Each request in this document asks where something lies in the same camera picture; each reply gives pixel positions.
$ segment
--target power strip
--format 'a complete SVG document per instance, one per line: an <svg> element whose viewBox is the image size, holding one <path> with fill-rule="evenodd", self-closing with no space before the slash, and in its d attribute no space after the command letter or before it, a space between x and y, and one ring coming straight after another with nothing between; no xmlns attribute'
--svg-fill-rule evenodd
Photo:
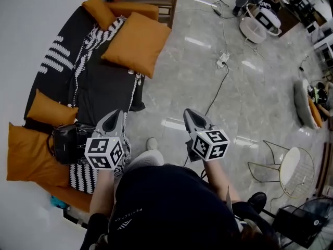
<svg viewBox="0 0 333 250"><path fill-rule="evenodd" d="M222 56L220 56L219 59L216 61L217 67L219 69L223 69L224 64L222 64L222 62L227 63L229 60L229 57L230 57L230 54L223 53Z"/></svg>

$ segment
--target black shirt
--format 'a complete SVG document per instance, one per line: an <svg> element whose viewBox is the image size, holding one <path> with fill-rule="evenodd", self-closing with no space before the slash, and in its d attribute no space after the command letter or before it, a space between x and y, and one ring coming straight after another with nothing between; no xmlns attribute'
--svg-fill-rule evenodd
<svg viewBox="0 0 333 250"><path fill-rule="evenodd" d="M102 214L91 216L81 250L89 249L101 234L108 235L109 249L216 248L239 236L232 212L187 168L164 165L130 171L120 181L116 200L109 224ZM240 203L253 213L249 204Z"/></svg>

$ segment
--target black handbag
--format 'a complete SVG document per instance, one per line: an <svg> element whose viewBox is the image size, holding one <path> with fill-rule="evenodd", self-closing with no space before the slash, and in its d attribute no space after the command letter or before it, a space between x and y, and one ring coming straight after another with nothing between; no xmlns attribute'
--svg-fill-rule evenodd
<svg viewBox="0 0 333 250"><path fill-rule="evenodd" d="M54 128L46 141L48 151L63 165L84 164L87 162L85 145L94 130L95 127L79 122ZM49 145L51 137L53 149Z"/></svg>

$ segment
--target black and white blanket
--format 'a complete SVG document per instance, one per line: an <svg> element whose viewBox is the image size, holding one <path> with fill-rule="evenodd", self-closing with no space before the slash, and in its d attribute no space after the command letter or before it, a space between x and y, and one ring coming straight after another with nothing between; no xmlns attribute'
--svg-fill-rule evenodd
<svg viewBox="0 0 333 250"><path fill-rule="evenodd" d="M125 162L130 159L131 146L125 136L126 117L129 110L144 108L141 101L144 76L100 58L125 20L119 17L108 31L103 31L83 7L73 13L39 68L25 109L25 128L48 134L53 130L51 125L27 118L36 89L63 105L78 107L77 120L94 126L106 114L121 109L125 112ZM123 165L116 170L116 176L122 173ZM92 193L96 179L97 171L89 165L70 166L73 188Z"/></svg>

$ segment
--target hair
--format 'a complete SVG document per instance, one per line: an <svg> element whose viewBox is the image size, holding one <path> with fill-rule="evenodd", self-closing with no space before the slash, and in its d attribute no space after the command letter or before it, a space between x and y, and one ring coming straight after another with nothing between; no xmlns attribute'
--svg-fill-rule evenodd
<svg viewBox="0 0 333 250"><path fill-rule="evenodd" d="M234 237L234 242L238 246L235 249L279 250L278 243L272 237L256 232L248 225L243 228L240 237Z"/></svg>

